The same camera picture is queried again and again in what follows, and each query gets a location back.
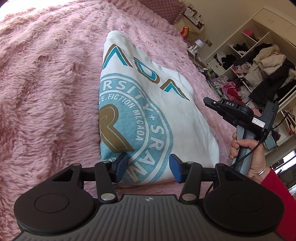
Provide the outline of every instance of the white drawer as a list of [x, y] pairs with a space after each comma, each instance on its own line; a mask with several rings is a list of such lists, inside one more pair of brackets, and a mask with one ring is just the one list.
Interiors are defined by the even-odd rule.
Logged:
[[283, 37], [296, 46], [296, 26], [292, 25]]
[[254, 17], [254, 19], [264, 24], [266, 27], [269, 27], [271, 30], [275, 31], [281, 36], [284, 36], [287, 30], [292, 26], [291, 23], [282, 17], [264, 8]]
[[217, 74], [217, 75], [222, 75], [224, 74], [225, 70], [218, 64], [218, 62], [215, 59], [212, 59], [208, 65], [212, 68], [212, 70]]

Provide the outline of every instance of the beige wall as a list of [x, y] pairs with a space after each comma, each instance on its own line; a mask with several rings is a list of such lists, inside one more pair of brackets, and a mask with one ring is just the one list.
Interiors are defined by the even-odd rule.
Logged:
[[202, 16], [205, 28], [197, 37], [209, 39], [212, 46], [203, 47], [199, 52], [207, 59], [224, 41], [236, 32], [264, 5], [278, 9], [296, 20], [296, 7], [289, 0], [187, 0]]

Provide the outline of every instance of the closet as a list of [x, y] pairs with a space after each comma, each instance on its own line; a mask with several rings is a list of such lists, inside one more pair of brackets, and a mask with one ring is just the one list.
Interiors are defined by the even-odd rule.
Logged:
[[[245, 30], [251, 30], [254, 33], [254, 38], [245, 34]], [[242, 45], [243, 43], [245, 43], [249, 49], [246, 53], [240, 53], [233, 48], [233, 44]], [[296, 22], [283, 13], [269, 7], [264, 7], [246, 22], [227, 39], [206, 62], [218, 76], [226, 76], [228, 79], [237, 79], [240, 75], [236, 73], [234, 65], [228, 66], [228, 68], [225, 68], [223, 65], [221, 66], [216, 58], [216, 54], [223, 52], [226, 55], [232, 54], [236, 58], [242, 58], [262, 43], [278, 45], [280, 52], [296, 66]], [[243, 85], [252, 92], [253, 89], [247, 81], [243, 81]], [[225, 96], [222, 91], [215, 90], [217, 91], [217, 95], [227, 99], [227, 96]], [[296, 86], [291, 88], [291, 90], [280, 99], [275, 123], [279, 124], [284, 118], [285, 111], [291, 109], [293, 109], [293, 114], [296, 116]], [[279, 134], [281, 136], [277, 141], [277, 147], [271, 150], [265, 147], [266, 161], [269, 165], [276, 163], [290, 151], [294, 150], [296, 146], [296, 135], [289, 130], [289, 123], [286, 119], [279, 126]]]

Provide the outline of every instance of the bed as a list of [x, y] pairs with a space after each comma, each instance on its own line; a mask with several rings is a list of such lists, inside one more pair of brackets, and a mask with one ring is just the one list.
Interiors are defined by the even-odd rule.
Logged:
[[[0, 240], [20, 232], [13, 205], [21, 194], [72, 163], [90, 167], [100, 160], [99, 80], [111, 30], [189, 81], [218, 142], [220, 162], [228, 163], [234, 128], [204, 106], [204, 97], [216, 97], [167, 20], [138, 0], [67, 1], [14, 12], [0, 22]], [[170, 182], [117, 192], [178, 196], [182, 186]], [[208, 186], [202, 184], [201, 196]], [[85, 189], [96, 196], [94, 183]]]

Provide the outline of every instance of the white label sticker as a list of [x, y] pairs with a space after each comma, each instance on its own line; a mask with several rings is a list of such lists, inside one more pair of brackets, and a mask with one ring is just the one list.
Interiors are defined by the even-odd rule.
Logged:
[[260, 127], [264, 127], [265, 126], [265, 122], [261, 121], [261, 120], [258, 120], [257, 118], [253, 118], [252, 122]]

